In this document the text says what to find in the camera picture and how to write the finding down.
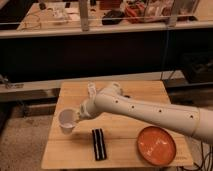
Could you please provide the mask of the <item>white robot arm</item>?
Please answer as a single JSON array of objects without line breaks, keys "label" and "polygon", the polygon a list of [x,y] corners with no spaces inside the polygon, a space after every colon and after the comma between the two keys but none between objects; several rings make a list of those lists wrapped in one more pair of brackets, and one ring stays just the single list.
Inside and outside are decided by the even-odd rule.
[{"label": "white robot arm", "polygon": [[213,145],[213,111],[149,101],[122,95],[122,88],[112,82],[97,91],[88,85],[89,98],[80,105],[80,118],[89,120],[103,112],[119,114],[154,124]]}]

